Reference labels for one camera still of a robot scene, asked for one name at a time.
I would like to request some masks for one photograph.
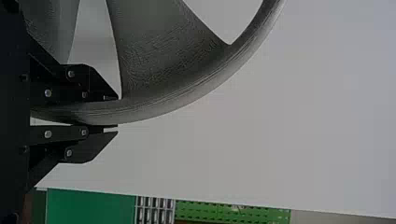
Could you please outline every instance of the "bolt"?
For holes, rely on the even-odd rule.
[[[20,153],[21,154],[25,154],[25,153],[27,153],[29,151],[29,149],[30,148],[28,146],[20,147]]]
[[[44,132],[44,137],[47,138],[47,139],[51,138],[52,137],[52,131],[45,131]]]
[[[45,95],[47,98],[50,98],[50,97],[52,96],[52,90],[45,90],[45,91],[44,91],[44,95]]]
[[[20,79],[22,82],[27,82],[29,80],[29,75],[28,74],[22,74],[20,75]]]
[[[84,92],[81,94],[81,96],[82,96],[83,99],[85,99],[85,98],[88,97],[88,93],[84,91]]]
[[[82,136],[85,136],[85,135],[87,135],[87,133],[88,133],[88,132],[87,132],[87,130],[86,130],[86,129],[83,129],[83,130],[81,130],[81,135],[82,135]]]
[[[65,154],[66,154],[66,158],[72,157],[73,151],[71,149],[67,149]]]
[[[68,77],[75,77],[76,73],[74,71],[70,70],[70,71],[67,72],[67,76]]]

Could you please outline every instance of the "white backdrop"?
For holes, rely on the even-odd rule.
[[[260,3],[186,2],[227,42]],[[105,6],[82,0],[70,60],[120,91]],[[395,22],[396,1],[290,0],[222,86],[39,187],[396,217]]]

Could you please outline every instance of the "textured surface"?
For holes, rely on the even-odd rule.
[[[290,210],[177,201],[176,219],[223,224],[289,224]]]
[[[20,0],[30,35],[59,63],[67,63],[76,27],[79,0]]]
[[[263,1],[246,31],[228,46],[181,0],[108,0],[122,99],[37,108],[34,115],[116,124],[176,110],[214,90],[236,72],[269,34],[283,3]]]

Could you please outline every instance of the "black metal frame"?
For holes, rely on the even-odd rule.
[[[24,195],[60,162],[93,160],[117,135],[102,126],[30,126],[30,110],[118,99],[85,64],[59,64],[26,31],[13,0],[0,1],[0,223],[17,223]]]

